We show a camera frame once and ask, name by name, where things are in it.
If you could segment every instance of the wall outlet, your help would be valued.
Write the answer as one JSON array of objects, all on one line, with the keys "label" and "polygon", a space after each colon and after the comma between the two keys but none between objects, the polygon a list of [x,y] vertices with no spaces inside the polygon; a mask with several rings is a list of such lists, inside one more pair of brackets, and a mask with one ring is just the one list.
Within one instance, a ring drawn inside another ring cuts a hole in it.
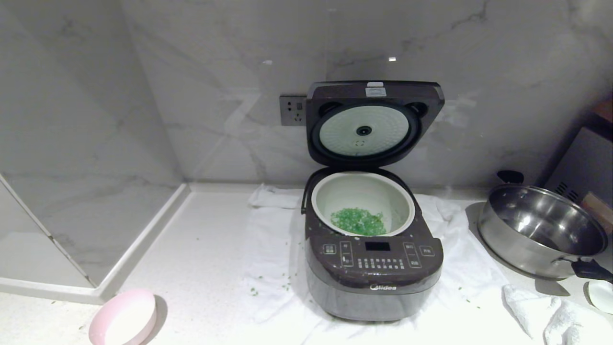
[{"label": "wall outlet", "polygon": [[279,106],[281,110],[281,126],[306,126],[306,105],[306,95],[279,96]]}]

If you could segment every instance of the inner lid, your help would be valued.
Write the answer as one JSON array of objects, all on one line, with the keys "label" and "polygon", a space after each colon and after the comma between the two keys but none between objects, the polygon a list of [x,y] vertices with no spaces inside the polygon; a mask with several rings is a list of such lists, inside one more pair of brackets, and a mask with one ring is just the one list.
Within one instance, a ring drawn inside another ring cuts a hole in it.
[{"label": "inner lid", "polygon": [[327,150],[343,156],[376,155],[395,147],[411,130],[406,115],[389,106],[356,106],[325,121],[319,140]]}]

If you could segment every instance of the label sticker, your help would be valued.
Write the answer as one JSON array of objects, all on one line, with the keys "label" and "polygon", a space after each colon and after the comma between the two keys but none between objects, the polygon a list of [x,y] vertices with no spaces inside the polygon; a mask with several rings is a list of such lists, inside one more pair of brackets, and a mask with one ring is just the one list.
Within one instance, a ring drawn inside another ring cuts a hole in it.
[{"label": "label sticker", "polygon": [[366,97],[385,97],[387,93],[384,87],[367,87]]}]

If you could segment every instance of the rice cooker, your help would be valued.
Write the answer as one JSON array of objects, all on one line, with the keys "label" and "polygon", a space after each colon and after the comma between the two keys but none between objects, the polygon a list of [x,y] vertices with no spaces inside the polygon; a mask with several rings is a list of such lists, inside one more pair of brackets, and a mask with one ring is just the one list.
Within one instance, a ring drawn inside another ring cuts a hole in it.
[{"label": "rice cooker", "polygon": [[[327,167],[308,179],[301,210],[309,290],[329,314],[399,320],[420,310],[438,281],[441,241],[432,236],[409,187],[380,167],[404,158],[443,104],[441,87],[433,82],[311,86],[306,140],[311,157]],[[335,222],[343,210],[379,215],[383,232],[344,230]]]}]

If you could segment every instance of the white towel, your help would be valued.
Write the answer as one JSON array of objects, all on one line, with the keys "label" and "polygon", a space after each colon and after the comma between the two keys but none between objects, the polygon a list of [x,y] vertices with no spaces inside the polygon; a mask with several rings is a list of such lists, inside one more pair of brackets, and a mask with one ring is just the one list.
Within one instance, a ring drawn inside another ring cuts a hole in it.
[{"label": "white towel", "polygon": [[228,344],[533,344],[505,310],[501,288],[508,284],[492,258],[468,229],[458,205],[417,195],[431,232],[443,242],[440,280],[414,316],[397,322],[347,322],[326,314],[307,286],[304,216],[297,200],[277,198],[263,186],[250,200],[258,207],[248,224],[243,312],[240,329]]},{"label": "white towel", "polygon": [[279,189],[270,185],[260,185],[249,197],[252,207],[278,207],[282,209],[295,209],[302,199],[302,190]]},{"label": "white towel", "polygon": [[613,330],[597,313],[560,297],[506,285],[504,299],[532,339],[546,345],[597,345],[613,341]]}]

